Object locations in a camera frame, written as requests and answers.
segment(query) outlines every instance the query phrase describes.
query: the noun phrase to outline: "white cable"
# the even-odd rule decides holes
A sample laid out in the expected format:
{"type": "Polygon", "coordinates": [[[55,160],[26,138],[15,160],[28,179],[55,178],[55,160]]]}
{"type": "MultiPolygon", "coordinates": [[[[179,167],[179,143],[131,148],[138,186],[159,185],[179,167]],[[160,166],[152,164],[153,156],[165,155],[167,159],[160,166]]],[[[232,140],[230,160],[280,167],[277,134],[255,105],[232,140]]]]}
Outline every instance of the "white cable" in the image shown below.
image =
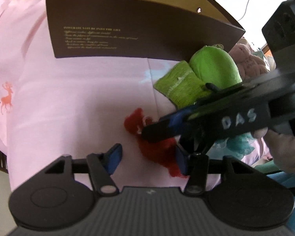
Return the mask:
{"type": "Polygon", "coordinates": [[[244,13],[244,15],[243,15],[239,20],[237,20],[237,21],[240,21],[240,20],[243,19],[243,17],[245,17],[246,12],[247,12],[247,7],[248,7],[248,4],[249,4],[249,1],[250,1],[250,0],[248,0],[248,2],[247,2],[247,5],[246,5],[246,9],[245,9],[245,13],[244,13]]]}

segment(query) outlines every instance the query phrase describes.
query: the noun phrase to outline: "pink fabric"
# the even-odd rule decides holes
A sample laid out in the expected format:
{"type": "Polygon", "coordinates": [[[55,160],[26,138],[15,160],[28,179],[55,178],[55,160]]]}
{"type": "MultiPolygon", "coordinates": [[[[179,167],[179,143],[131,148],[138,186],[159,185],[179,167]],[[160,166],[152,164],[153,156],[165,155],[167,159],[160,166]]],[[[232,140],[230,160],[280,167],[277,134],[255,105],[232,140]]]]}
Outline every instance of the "pink fabric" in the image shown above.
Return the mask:
{"type": "MultiPolygon", "coordinates": [[[[112,176],[119,188],[184,188],[166,168],[145,160],[123,121],[136,108],[158,119],[174,106],[153,89],[175,61],[146,58],[55,59],[45,0],[6,0],[0,12],[0,99],[12,84],[12,105],[1,114],[0,145],[5,146],[12,190],[63,154],[84,158],[121,143],[124,156],[112,176]]],[[[267,149],[255,142],[244,157],[253,164],[267,149]]],[[[86,175],[76,179],[90,187],[86,175]]],[[[219,181],[210,175],[208,189],[219,181]]]]}

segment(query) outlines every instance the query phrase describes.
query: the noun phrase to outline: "deer print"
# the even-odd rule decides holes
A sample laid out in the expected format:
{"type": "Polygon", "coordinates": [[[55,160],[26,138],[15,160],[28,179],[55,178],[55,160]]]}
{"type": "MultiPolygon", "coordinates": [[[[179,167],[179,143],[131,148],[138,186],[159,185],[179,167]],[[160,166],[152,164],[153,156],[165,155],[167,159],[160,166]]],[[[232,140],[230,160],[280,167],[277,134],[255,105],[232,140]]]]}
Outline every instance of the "deer print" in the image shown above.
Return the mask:
{"type": "Polygon", "coordinates": [[[2,112],[2,108],[4,106],[4,108],[6,109],[6,112],[9,112],[8,109],[7,109],[7,105],[9,105],[10,109],[12,107],[12,104],[11,104],[11,99],[12,99],[12,84],[11,83],[8,83],[6,82],[5,84],[2,84],[2,87],[8,92],[8,95],[6,97],[3,97],[1,98],[1,113],[3,114],[2,112]]]}

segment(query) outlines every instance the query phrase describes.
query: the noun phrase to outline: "ribbed black surface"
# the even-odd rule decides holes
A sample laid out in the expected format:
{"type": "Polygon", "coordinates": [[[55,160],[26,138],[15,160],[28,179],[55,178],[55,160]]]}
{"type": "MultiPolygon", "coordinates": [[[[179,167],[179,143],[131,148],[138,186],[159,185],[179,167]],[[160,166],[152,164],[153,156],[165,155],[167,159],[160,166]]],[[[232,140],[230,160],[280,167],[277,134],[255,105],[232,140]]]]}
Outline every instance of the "ribbed black surface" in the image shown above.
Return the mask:
{"type": "Polygon", "coordinates": [[[57,232],[18,228],[11,236],[295,236],[286,227],[263,232],[232,228],[216,219],[198,198],[178,188],[132,188],[99,200],[80,223],[57,232]]]}

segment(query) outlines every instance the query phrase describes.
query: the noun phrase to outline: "teal floral pattern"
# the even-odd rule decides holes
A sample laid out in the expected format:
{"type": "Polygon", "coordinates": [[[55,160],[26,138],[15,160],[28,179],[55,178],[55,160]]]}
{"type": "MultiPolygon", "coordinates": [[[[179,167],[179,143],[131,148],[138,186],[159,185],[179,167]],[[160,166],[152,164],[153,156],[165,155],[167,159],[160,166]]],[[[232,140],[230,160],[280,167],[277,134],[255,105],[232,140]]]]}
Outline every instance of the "teal floral pattern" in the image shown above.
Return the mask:
{"type": "Polygon", "coordinates": [[[211,159],[222,159],[225,155],[231,155],[239,160],[251,154],[255,149],[251,144],[255,141],[250,133],[242,134],[234,138],[218,140],[208,151],[211,159]]]}

